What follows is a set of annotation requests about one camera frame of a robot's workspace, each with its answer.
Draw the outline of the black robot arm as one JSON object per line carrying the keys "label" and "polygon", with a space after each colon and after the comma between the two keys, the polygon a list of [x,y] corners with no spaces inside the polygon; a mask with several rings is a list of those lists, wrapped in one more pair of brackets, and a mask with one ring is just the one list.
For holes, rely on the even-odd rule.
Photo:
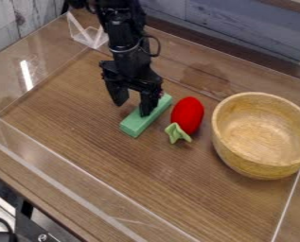
{"label": "black robot arm", "polygon": [[139,93],[139,114],[149,116],[162,95],[162,78],[150,68],[161,54],[161,42],[145,30],[146,13],[139,0],[66,0],[74,9],[98,16],[107,34],[113,60],[102,60],[102,78],[114,104],[121,107],[129,91]]}

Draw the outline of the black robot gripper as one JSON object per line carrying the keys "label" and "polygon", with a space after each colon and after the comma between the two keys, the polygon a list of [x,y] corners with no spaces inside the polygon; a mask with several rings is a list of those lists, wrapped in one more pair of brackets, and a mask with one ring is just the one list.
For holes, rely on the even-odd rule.
{"label": "black robot gripper", "polygon": [[105,86],[114,104],[121,107],[131,89],[141,93],[139,113],[149,116],[158,105],[162,92],[162,78],[151,70],[151,59],[159,55],[150,52],[149,37],[110,39],[107,44],[113,60],[102,60]]}

